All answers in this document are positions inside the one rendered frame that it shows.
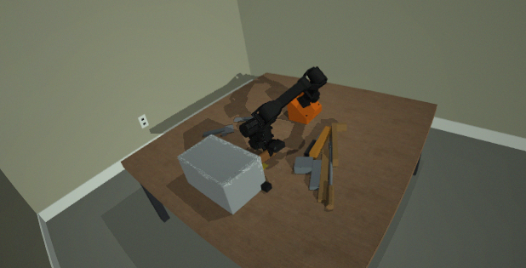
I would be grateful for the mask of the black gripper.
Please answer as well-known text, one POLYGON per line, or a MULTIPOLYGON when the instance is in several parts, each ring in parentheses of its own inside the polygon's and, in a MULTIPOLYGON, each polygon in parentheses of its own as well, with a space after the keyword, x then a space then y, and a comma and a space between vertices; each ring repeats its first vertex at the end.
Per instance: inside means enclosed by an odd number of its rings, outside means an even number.
MULTIPOLYGON (((285 147, 285 142, 277 139, 272 139, 274 137, 274 134, 272 134, 271 132, 272 130, 272 126, 270 126, 269 128, 266 128, 266 129, 260 129, 258 132, 258 135, 265 135, 266 139, 267 139, 267 144, 265 144, 263 147, 262 147, 262 150, 268 150, 269 152, 269 155, 270 157, 272 157, 273 155, 273 152, 274 153, 277 153, 279 151, 281 151, 284 147, 285 147)), ((249 136, 249 138, 251 139, 254 135, 256 135, 256 132, 252 135, 249 136)))

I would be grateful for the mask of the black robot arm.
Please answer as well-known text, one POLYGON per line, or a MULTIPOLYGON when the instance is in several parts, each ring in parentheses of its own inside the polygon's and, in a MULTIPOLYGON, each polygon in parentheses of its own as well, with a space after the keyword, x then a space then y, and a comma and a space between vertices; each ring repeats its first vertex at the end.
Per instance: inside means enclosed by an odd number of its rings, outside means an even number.
POLYGON ((249 145, 256 151, 261 149, 267 144, 267 139, 265 135, 258 135, 257 131, 269 128, 270 125, 276 122, 277 116, 281 114, 282 109, 302 92, 304 94, 301 97, 298 97, 297 100, 303 108, 309 106, 311 103, 316 103, 320 98, 318 90, 327 82, 327 80, 328 78, 325 77, 318 67, 309 68, 294 86, 288 89, 276 100, 268 101, 256 109, 251 114, 253 118, 239 126, 241 134, 245 138, 248 138, 256 132, 256 135, 249 140, 249 145), (310 82, 307 80, 306 76, 309 77, 310 82))

